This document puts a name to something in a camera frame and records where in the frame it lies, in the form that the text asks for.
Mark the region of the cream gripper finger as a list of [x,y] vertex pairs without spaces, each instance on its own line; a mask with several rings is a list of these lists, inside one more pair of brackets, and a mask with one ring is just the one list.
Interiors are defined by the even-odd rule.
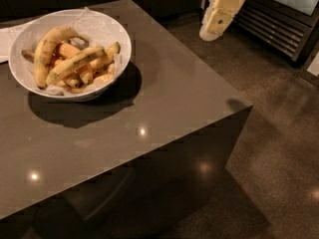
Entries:
[[245,0],[208,0],[199,37],[204,41],[214,41],[221,37],[244,2]]

